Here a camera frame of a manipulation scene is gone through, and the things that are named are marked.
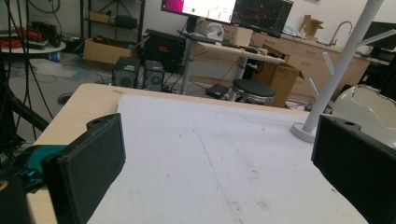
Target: drawer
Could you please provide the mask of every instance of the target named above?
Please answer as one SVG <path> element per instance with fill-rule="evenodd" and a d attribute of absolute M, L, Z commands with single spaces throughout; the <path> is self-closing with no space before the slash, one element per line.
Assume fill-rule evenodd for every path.
<path fill-rule="evenodd" d="M 256 45 L 275 49 L 283 54 L 290 54 L 295 46 L 295 42 L 285 38 L 274 38 L 269 35 L 263 35 L 259 43 Z"/>
<path fill-rule="evenodd" d="M 296 55 L 289 57 L 288 64 L 300 69 L 305 77 L 323 77 L 320 73 L 322 68 L 326 66 L 324 61 Z"/>
<path fill-rule="evenodd" d="M 319 60 L 324 60 L 323 52 L 327 52 L 327 50 L 317 48 L 314 46 L 309 46 L 306 44 L 297 44 L 293 49 L 293 53 L 300 54 L 305 57 L 319 59 Z"/>

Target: black stool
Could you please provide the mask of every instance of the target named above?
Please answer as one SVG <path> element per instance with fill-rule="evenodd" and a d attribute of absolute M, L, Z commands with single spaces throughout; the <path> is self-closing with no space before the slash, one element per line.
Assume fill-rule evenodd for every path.
<path fill-rule="evenodd" d="M 232 90 L 252 103 L 268 103 L 275 100 L 276 92 L 269 86 L 248 79 L 236 79 Z"/>

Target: cardboard box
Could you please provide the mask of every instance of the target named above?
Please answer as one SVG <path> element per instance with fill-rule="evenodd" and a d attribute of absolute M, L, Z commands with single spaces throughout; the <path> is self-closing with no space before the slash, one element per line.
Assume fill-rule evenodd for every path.
<path fill-rule="evenodd" d="M 130 49 L 134 43 L 93 37 L 85 40 L 83 59 L 115 65 L 120 56 L 136 57 L 136 50 Z"/>
<path fill-rule="evenodd" d="M 253 31 L 243 27 L 234 27 L 230 42 L 236 46 L 248 47 Z"/>
<path fill-rule="evenodd" d="M 318 21 L 311 18 L 311 15 L 305 15 L 302 28 L 305 32 L 305 38 L 310 41 L 316 42 L 317 39 L 315 38 L 315 34 L 317 33 L 318 29 L 323 29 L 321 24 L 323 21 Z"/>
<path fill-rule="evenodd" d="M 110 17 L 105 13 L 99 11 L 90 11 L 90 21 L 99 21 L 103 23 L 108 23 Z"/>
<path fill-rule="evenodd" d="M 297 77 L 304 79 L 299 69 L 287 63 L 264 63 L 260 72 L 254 72 L 251 79 L 266 84 L 276 91 L 275 100 L 265 105 L 284 108 Z"/>

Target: shelf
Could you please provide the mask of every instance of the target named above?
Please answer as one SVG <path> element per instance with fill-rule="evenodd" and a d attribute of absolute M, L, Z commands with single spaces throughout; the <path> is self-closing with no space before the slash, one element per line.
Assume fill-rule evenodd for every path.
<path fill-rule="evenodd" d="M 93 23 L 98 23 L 98 24 L 103 24 L 103 25 L 107 25 L 107 26 L 111 26 L 111 27 L 117 27 L 117 28 L 122 28 L 122 29 L 126 29 L 126 30 L 138 30 L 139 26 L 137 26 L 136 28 L 132 29 L 132 28 L 128 28 L 128 27 L 124 27 L 124 26 L 118 26 L 116 23 L 105 23 L 105 22 L 101 22 L 101 21 L 91 21 L 90 19 L 83 19 L 84 21 L 88 21 L 88 22 L 93 22 Z"/>

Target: computer monitor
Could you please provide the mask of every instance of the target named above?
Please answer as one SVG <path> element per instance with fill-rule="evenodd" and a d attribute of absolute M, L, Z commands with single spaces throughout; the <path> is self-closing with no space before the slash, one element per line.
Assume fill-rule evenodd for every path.
<path fill-rule="evenodd" d="M 369 29 L 367 30 L 366 35 L 364 36 L 363 39 L 367 39 L 367 38 L 373 37 L 375 35 L 380 35 L 382 33 L 385 33 L 386 31 L 393 30 L 393 29 L 396 30 L 395 23 L 373 21 L 371 23 Z M 375 42 L 368 44 L 368 46 L 379 48 L 379 49 L 394 50 L 396 48 L 396 35 L 391 35 L 386 38 L 377 40 Z"/>
<path fill-rule="evenodd" d="M 237 0 L 232 23 L 279 38 L 292 5 L 288 0 Z"/>
<path fill-rule="evenodd" d="M 162 0 L 161 11 L 188 16 L 187 32 L 194 32 L 197 18 L 231 23 L 236 0 Z"/>

